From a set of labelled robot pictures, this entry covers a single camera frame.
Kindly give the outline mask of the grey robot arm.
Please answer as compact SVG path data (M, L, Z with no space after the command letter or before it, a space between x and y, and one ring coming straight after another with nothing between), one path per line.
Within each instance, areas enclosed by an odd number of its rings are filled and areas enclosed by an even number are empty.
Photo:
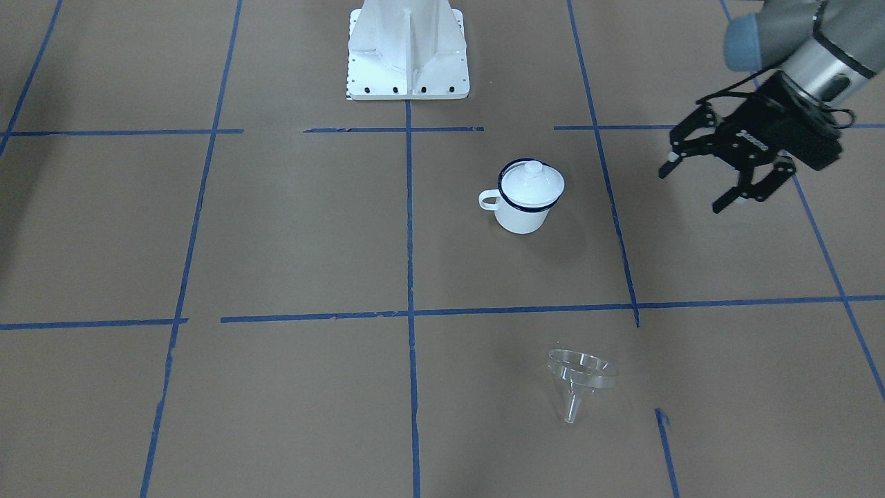
M768 73L755 91L739 84L705 95L669 134L671 151L658 176L686 158L714 156L737 173L736 185L712 203L763 202L802 162L815 171L838 161L844 102L883 70L882 1L765 1L732 19L723 59L748 79Z

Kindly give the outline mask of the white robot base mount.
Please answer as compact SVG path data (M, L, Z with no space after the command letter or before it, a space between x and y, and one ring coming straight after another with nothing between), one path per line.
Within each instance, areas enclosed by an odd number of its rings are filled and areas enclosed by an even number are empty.
M449 1L364 1L351 10L346 98L465 99L470 91L464 16Z

